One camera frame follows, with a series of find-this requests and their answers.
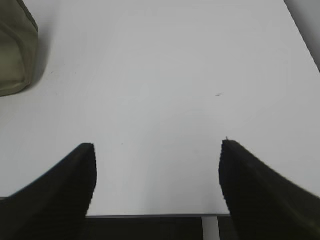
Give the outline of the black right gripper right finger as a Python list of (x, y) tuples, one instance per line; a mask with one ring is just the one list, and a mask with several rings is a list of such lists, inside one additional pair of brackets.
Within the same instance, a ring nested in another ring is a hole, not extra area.
[(318, 240), (320, 199), (234, 140), (223, 140), (219, 183), (241, 240)]

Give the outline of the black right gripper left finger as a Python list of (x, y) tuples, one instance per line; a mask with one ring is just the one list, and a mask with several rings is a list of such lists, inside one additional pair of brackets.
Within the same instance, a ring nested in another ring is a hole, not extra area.
[(82, 143), (0, 201), (2, 240), (78, 240), (97, 184), (95, 146)]

